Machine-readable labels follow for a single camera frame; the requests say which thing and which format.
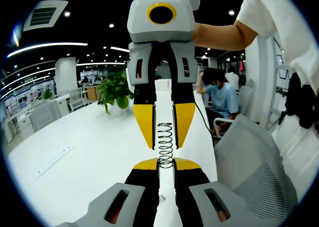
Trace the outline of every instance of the black circular hole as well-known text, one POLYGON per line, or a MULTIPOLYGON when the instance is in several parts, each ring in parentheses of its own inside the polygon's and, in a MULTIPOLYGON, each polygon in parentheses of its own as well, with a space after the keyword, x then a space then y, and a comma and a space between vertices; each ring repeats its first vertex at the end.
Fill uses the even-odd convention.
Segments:
POLYGON ((157 6, 150 12, 150 19, 157 24, 165 24, 172 20, 173 12, 166 6, 157 6))

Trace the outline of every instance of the yellow circular ring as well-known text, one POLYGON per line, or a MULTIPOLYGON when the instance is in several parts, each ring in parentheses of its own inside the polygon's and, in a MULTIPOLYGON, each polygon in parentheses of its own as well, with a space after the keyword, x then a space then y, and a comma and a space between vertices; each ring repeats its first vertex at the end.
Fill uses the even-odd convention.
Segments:
POLYGON ((175 19, 175 17, 176 17, 176 10, 175 10, 175 8, 174 8, 172 5, 170 5, 170 4, 168 4, 168 3, 158 2, 158 3, 155 3, 155 4, 153 4, 152 6, 149 7, 149 9, 148 9, 148 14, 147 14, 147 15, 148 15, 148 19, 149 19, 152 23, 157 24, 157 25, 166 25, 166 24, 172 22, 172 21, 175 19), (168 8, 172 11, 173 17, 172 17, 172 19, 171 19, 169 22, 160 24, 160 23, 153 22, 153 21, 151 20, 151 18, 150 18, 151 11, 152 11, 155 7, 158 7, 158 6, 168 7, 168 8))

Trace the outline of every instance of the green plant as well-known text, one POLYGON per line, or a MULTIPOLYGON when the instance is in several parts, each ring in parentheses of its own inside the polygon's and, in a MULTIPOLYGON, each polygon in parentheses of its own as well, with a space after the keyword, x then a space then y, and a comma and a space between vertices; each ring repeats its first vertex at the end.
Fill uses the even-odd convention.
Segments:
POLYGON ((52 92, 50 92, 50 90, 46 90, 43 94, 43 99, 51 99, 52 97, 52 92))
POLYGON ((109 74, 106 79, 102 81, 102 85, 98 87, 101 90, 99 102, 105 106, 106 113, 108 111, 108 105, 113 105, 116 100, 118 106, 125 109, 129 105, 129 100, 134 98, 134 94, 129 90, 128 82, 125 73, 120 71, 116 75, 109 74))

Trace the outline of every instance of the hand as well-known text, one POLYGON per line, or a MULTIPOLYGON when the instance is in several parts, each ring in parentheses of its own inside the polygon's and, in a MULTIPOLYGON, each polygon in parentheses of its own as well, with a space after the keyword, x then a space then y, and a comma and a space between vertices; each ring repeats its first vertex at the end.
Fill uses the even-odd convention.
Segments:
MULTIPOLYGON (((217 128, 218 128, 218 132, 220 133, 221 132, 221 127, 220 126, 217 126, 217 128)), ((213 128, 213 129, 211 129, 211 134, 213 135, 213 136, 216 136, 216 130, 215 130, 215 128, 213 128)))

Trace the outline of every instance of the black hair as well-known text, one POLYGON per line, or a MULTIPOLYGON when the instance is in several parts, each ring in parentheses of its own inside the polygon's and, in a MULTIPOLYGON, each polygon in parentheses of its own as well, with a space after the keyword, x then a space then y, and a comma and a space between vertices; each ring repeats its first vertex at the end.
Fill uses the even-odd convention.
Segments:
POLYGON ((224 71, 221 69, 206 68, 203 74, 204 84, 209 85, 214 81, 227 82, 224 71))
POLYGON ((234 72, 234 73, 236 73, 236 68, 233 67, 233 66, 230 66, 230 67, 228 68, 228 72, 234 72))

